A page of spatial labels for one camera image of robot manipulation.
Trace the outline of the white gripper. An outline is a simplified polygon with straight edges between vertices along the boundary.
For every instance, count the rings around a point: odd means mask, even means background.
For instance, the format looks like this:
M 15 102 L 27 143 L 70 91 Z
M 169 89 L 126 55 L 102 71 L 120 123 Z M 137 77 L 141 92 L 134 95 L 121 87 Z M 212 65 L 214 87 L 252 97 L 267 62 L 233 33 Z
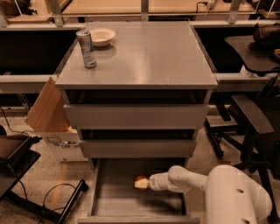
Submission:
M 153 191 L 167 190 L 169 187 L 168 173 L 153 174 L 149 179 L 139 179 L 135 182 L 134 187 L 137 189 L 147 189 L 149 187 Z

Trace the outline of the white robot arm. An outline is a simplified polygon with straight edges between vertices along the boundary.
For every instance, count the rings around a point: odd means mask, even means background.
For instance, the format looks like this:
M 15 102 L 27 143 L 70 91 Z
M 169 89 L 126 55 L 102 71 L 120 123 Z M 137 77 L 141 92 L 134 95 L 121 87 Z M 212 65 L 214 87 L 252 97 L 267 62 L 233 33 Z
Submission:
M 134 187 L 173 193 L 195 188 L 203 192 L 206 224 L 257 224 L 272 211 L 268 192 L 243 171 L 226 164 L 214 167 L 207 175 L 174 165 L 167 172 L 138 176 Z

